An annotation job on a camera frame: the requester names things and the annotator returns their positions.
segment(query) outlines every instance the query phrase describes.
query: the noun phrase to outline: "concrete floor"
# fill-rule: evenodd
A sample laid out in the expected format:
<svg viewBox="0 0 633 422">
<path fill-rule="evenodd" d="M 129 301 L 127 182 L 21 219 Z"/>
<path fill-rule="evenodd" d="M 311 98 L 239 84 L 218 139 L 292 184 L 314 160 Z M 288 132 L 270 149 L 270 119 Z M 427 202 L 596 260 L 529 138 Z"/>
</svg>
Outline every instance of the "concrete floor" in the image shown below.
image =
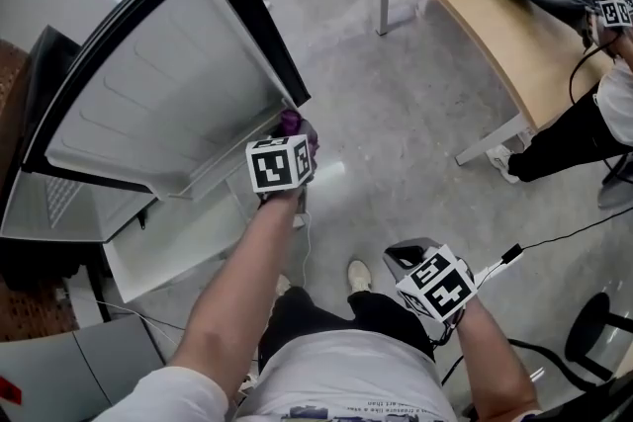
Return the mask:
<svg viewBox="0 0 633 422">
<path fill-rule="evenodd" d="M 369 265 L 377 292 L 395 296 L 381 255 L 403 239 L 447 243 L 477 272 L 517 242 L 526 246 L 609 215 L 596 206 L 601 164 L 515 186 L 486 157 L 456 165 L 456 153 L 510 119 L 515 108 L 483 55 L 436 0 L 391 0 L 390 17 L 400 22 L 383 37 L 371 25 L 372 0 L 268 1 L 313 95 L 302 112 L 320 135 L 309 196 L 307 289 L 321 307 L 351 317 L 345 301 L 351 258 Z M 616 313 L 631 309 L 630 219 L 527 251 L 482 288 L 482 301 L 508 336 L 562 355 L 571 324 L 592 295 L 606 291 Z M 286 270 L 295 284 L 302 282 L 305 231 L 297 234 Z M 219 264 L 209 262 L 131 307 L 184 326 Z M 181 335 L 161 328 L 173 339 Z M 439 331 L 432 322 L 428 330 Z M 155 335 L 170 355 L 172 345 Z M 629 343 L 624 333 L 606 332 L 591 356 L 615 369 Z M 456 338 L 436 352 L 440 375 L 459 355 Z M 579 394 L 544 359 L 520 355 L 530 373 L 545 369 L 537 382 L 543 406 Z M 446 392 L 457 409 L 469 402 L 463 365 Z"/>
</svg>

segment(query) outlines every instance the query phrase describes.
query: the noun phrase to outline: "white shoe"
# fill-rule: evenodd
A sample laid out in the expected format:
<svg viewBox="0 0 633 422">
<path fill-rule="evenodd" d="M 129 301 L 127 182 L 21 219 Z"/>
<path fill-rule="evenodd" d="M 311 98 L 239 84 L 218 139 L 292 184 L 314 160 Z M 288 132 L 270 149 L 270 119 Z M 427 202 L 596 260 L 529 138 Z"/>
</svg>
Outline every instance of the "white shoe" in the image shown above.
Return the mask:
<svg viewBox="0 0 633 422">
<path fill-rule="evenodd" d="M 372 274 L 365 263 L 359 260 L 353 260 L 347 266 L 347 281 L 353 294 L 370 292 L 372 289 Z"/>
<path fill-rule="evenodd" d="M 501 173 L 502 177 L 507 183 L 511 183 L 511 184 L 518 183 L 520 181 L 517 176 L 514 176 L 507 172 L 507 170 L 509 169 L 508 160 L 510 156 L 512 156 L 513 154 L 514 154 L 513 151 L 507 149 L 502 144 L 492 149 L 489 149 L 486 152 L 486 155 L 488 156 L 488 159 L 491 161 L 491 164 L 493 164 L 493 167 L 498 169 L 498 171 Z"/>
<path fill-rule="evenodd" d="M 288 280 L 288 278 L 286 278 L 284 275 L 279 275 L 279 278 L 277 279 L 277 288 L 275 289 L 277 296 L 281 297 L 288 291 L 290 287 L 290 280 Z"/>
</svg>

